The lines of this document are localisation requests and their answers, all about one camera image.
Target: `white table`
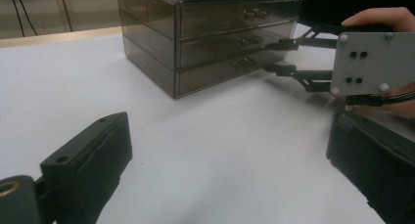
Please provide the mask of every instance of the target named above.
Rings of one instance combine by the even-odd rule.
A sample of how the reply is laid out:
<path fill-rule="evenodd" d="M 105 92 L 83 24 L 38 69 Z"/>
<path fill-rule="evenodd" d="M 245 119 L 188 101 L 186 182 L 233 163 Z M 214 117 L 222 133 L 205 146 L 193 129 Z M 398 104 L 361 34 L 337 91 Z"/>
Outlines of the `white table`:
<path fill-rule="evenodd" d="M 330 69 L 334 54 L 304 47 L 287 62 Z M 384 223 L 326 159 L 341 107 L 263 70 L 173 100 L 125 58 L 120 33 L 1 48 L 0 178 L 37 179 L 85 127 L 127 112 L 133 160 L 98 223 Z"/>

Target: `finger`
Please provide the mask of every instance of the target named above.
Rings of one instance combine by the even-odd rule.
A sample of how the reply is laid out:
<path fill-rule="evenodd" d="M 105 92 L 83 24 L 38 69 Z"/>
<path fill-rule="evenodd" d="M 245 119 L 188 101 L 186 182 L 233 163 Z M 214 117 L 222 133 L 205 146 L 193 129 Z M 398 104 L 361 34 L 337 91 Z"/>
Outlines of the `finger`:
<path fill-rule="evenodd" d="M 342 22 L 344 26 L 381 23 L 395 31 L 415 31 L 415 17 L 404 7 L 372 8 Z"/>

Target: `human hand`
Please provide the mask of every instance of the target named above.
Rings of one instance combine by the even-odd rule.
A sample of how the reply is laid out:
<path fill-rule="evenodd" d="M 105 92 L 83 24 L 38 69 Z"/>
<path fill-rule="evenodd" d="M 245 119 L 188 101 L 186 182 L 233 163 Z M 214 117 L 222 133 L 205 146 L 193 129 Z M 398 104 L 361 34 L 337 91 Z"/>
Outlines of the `human hand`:
<path fill-rule="evenodd" d="M 396 32 L 415 32 L 415 16 L 404 7 L 372 8 L 361 11 L 342 22 L 343 26 L 367 25 L 381 23 Z M 402 86 L 383 96 L 390 97 L 415 91 L 415 82 Z M 415 117 L 415 100 L 385 105 L 382 107 L 364 107 L 379 111 L 395 112 L 401 115 Z"/>
<path fill-rule="evenodd" d="M 372 8 L 342 22 L 343 26 L 380 23 L 396 32 L 415 32 L 415 16 L 405 7 Z"/>

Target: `plastic drawer unit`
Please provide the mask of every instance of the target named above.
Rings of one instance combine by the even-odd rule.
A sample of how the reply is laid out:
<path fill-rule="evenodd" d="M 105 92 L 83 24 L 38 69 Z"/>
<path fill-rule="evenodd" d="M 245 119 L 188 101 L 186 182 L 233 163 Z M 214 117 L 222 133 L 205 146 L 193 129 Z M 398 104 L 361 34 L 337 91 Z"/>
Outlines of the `plastic drawer unit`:
<path fill-rule="evenodd" d="M 303 0 L 118 0 L 126 57 L 172 98 L 285 59 Z"/>

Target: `gray plastic part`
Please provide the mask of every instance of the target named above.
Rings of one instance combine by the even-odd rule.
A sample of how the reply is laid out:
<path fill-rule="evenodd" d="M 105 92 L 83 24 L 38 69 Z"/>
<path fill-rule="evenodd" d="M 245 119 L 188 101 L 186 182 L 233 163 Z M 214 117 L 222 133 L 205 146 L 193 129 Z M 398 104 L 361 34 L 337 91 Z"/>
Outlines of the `gray plastic part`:
<path fill-rule="evenodd" d="M 331 92 L 381 94 L 415 80 L 415 33 L 345 32 L 339 35 Z"/>

